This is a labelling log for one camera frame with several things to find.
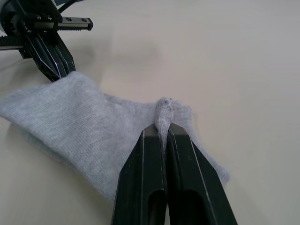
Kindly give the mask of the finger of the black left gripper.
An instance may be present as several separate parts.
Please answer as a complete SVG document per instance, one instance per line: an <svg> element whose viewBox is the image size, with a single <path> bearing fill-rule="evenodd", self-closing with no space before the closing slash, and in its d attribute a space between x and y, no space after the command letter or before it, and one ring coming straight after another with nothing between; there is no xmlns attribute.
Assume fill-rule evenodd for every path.
<svg viewBox="0 0 300 225"><path fill-rule="evenodd" d="M26 38L26 44L38 69L52 82L60 79L60 62L54 49L41 35Z"/></svg>
<svg viewBox="0 0 300 225"><path fill-rule="evenodd" d="M64 78L76 70L74 59L58 33L43 32L39 35L41 35L44 39L47 39L54 49L54 52L57 54L60 62L60 78Z"/></svg>

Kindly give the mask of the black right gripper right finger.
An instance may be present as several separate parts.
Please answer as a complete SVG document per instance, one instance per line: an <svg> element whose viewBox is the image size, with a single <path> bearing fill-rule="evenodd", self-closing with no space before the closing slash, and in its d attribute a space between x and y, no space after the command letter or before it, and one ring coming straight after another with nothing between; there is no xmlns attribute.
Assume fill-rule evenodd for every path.
<svg viewBox="0 0 300 225"><path fill-rule="evenodd" d="M216 170L174 123L168 130L166 171L172 225L237 224Z"/></svg>

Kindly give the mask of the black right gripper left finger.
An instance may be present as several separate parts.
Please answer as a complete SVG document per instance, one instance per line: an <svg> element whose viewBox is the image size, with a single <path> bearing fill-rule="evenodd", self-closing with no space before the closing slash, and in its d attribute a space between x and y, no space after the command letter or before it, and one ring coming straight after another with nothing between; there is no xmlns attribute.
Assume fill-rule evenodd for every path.
<svg viewBox="0 0 300 225"><path fill-rule="evenodd" d="M167 187L163 147L155 125L146 127L119 174L111 223L163 225Z"/></svg>

